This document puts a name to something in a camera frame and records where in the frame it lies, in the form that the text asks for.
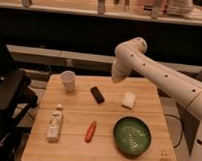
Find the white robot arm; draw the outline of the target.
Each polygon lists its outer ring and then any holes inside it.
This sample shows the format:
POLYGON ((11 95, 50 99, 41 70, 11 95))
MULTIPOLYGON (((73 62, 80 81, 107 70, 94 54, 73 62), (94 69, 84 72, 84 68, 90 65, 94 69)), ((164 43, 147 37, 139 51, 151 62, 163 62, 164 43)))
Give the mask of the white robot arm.
POLYGON ((143 37, 135 37, 115 47, 112 81, 119 83, 132 71, 150 80, 200 121, 188 161, 202 161, 202 82, 151 60, 143 37))

